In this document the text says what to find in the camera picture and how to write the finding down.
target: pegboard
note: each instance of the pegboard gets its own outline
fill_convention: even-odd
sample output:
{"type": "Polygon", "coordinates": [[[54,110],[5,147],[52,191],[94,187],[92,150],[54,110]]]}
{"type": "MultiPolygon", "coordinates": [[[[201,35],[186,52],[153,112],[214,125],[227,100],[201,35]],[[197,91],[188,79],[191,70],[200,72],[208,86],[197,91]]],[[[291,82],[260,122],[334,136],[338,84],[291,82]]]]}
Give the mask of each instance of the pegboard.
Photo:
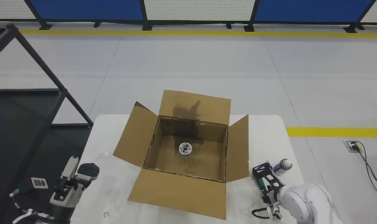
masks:
{"type": "Polygon", "coordinates": [[[371,0],[260,0],[256,21],[356,22],[371,0]]]}
{"type": "Polygon", "coordinates": [[[139,0],[30,0],[42,19],[142,20],[139,0]]]}
{"type": "Polygon", "coordinates": [[[366,13],[361,22],[377,22],[377,2],[375,2],[368,13],[366,13]]]}
{"type": "Polygon", "coordinates": [[[144,0],[149,20],[249,21],[255,0],[144,0]]]}
{"type": "Polygon", "coordinates": [[[0,0],[0,19],[35,19],[24,0],[0,0]]]}

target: white pegboard panel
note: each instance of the white pegboard panel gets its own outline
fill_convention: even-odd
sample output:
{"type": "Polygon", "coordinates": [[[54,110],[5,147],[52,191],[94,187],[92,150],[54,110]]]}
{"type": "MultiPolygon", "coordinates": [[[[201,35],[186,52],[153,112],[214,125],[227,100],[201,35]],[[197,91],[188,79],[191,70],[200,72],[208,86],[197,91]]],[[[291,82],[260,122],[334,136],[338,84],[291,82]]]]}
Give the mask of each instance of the white pegboard panel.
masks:
{"type": "Polygon", "coordinates": [[[149,20],[248,21],[255,0],[144,0],[149,20]]]}
{"type": "Polygon", "coordinates": [[[35,19],[24,0],[0,0],[0,19],[35,19]]]}
{"type": "Polygon", "coordinates": [[[366,13],[361,22],[377,22],[377,2],[375,2],[368,13],[366,13]]]}

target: box flap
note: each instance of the box flap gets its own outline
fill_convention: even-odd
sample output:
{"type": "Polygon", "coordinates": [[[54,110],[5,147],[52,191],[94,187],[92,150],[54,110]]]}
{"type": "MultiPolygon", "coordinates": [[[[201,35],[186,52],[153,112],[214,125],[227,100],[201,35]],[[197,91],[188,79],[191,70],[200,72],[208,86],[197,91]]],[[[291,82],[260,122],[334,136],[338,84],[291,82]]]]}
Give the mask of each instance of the box flap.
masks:
{"type": "Polygon", "coordinates": [[[113,155],[142,167],[157,119],[157,115],[136,102],[113,155]]]}
{"type": "Polygon", "coordinates": [[[249,115],[229,127],[226,182],[249,176],[249,115]]]}
{"type": "Polygon", "coordinates": [[[229,125],[230,100],[183,91],[164,90],[160,115],[229,125]]]}
{"type": "Polygon", "coordinates": [[[226,184],[141,169],[128,200],[226,218],[226,184]]]}

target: blue panel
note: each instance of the blue panel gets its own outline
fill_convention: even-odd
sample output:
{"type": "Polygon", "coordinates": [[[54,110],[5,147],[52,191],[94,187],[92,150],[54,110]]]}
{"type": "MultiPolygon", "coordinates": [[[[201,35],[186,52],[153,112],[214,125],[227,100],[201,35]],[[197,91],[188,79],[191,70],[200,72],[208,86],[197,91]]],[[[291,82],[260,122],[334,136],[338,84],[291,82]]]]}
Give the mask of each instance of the blue panel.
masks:
{"type": "Polygon", "coordinates": [[[260,0],[256,21],[355,22],[372,0],[260,0]]]}
{"type": "Polygon", "coordinates": [[[30,0],[43,19],[141,20],[139,0],[30,0]]]}

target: spray can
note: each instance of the spray can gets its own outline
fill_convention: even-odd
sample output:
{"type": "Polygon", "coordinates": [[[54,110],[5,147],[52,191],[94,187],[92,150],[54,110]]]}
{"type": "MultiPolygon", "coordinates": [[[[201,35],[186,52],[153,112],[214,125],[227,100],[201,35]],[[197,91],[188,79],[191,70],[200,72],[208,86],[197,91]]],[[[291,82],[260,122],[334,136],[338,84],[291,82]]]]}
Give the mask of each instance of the spray can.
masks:
{"type": "Polygon", "coordinates": [[[275,167],[273,167],[272,170],[275,173],[275,175],[281,176],[291,168],[292,168],[292,163],[288,159],[282,159],[282,161],[280,161],[280,163],[275,165],[275,167]]]}

